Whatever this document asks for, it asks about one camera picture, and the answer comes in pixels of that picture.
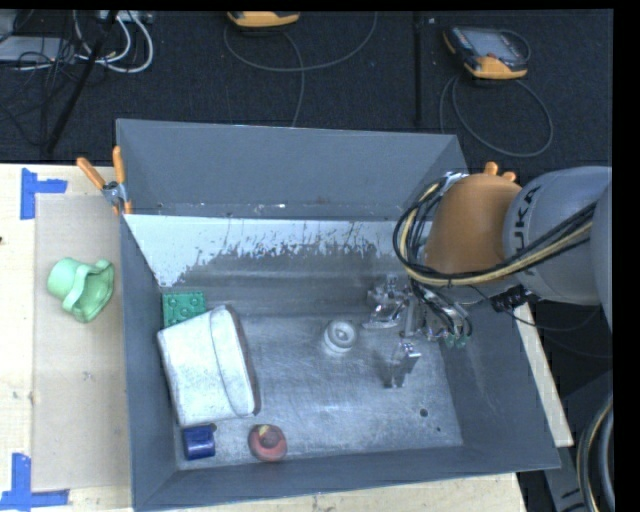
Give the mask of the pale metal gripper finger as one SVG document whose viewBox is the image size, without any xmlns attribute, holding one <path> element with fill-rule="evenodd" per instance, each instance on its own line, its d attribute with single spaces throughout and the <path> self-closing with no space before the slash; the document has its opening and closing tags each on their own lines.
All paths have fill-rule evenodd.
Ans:
<svg viewBox="0 0 640 512">
<path fill-rule="evenodd" d="M 403 352 L 394 359 L 393 386 L 395 388 L 402 388 L 405 385 L 406 378 L 413 372 L 420 358 L 420 352 Z"/>
<path fill-rule="evenodd" d="M 413 371 L 414 366 L 414 344 L 408 341 L 399 341 L 392 349 L 390 357 L 385 361 L 385 386 L 388 388 L 403 387 L 406 377 Z"/>
</svg>

